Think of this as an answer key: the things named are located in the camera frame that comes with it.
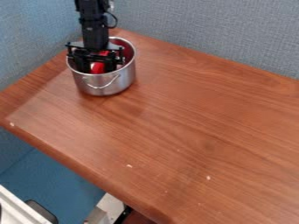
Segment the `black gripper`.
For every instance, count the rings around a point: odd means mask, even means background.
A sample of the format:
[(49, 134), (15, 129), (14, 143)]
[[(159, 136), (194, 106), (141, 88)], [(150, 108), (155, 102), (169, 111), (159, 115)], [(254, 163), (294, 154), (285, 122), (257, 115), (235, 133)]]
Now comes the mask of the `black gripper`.
[[(105, 71), (114, 72), (118, 65), (125, 63), (125, 47), (110, 41), (109, 25), (106, 17), (81, 18), (83, 40), (67, 43), (67, 57), (77, 64), (78, 70), (89, 74), (93, 62), (105, 62)], [(109, 51), (109, 56), (98, 56), (102, 51)]]

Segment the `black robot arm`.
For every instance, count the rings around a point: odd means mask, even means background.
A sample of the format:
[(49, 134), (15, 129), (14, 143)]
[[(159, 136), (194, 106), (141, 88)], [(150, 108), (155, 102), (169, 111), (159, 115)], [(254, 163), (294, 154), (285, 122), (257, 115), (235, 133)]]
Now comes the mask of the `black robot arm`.
[(69, 59), (85, 74), (105, 74), (125, 64), (125, 47), (110, 41), (109, 30), (118, 26), (118, 18), (109, 11), (109, 0), (75, 0), (83, 40), (69, 42)]

